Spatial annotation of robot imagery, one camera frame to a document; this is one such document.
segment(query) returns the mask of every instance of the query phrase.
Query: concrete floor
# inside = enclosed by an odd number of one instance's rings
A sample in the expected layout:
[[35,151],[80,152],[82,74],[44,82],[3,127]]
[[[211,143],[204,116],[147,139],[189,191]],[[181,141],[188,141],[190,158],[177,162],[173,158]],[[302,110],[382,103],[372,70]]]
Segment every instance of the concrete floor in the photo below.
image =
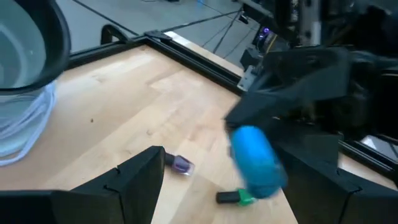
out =
[[[77,0],[104,14],[128,29],[142,34],[148,30],[162,30],[180,24],[237,11],[240,3],[231,0]],[[72,52],[100,44],[100,30],[110,22],[82,7],[74,0],[57,0],[72,36]],[[193,25],[175,32],[212,51],[235,15],[229,15]],[[239,59],[252,41],[258,24],[235,21],[228,35],[216,51],[220,57],[241,66]]]

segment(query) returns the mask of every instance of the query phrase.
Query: wooden table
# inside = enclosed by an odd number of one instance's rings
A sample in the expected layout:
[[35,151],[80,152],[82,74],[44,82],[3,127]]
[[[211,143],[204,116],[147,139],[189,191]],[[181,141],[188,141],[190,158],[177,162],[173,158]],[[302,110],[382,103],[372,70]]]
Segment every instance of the wooden table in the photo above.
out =
[[[177,42],[242,74],[237,66],[174,33]],[[0,189],[72,189],[151,145],[196,164],[182,177],[165,171],[153,223],[296,223],[280,191],[239,208],[215,194],[242,186],[228,157],[223,117],[238,101],[228,90],[146,46],[65,72],[48,126],[22,161],[0,168]],[[342,156],[341,167],[394,184]]]

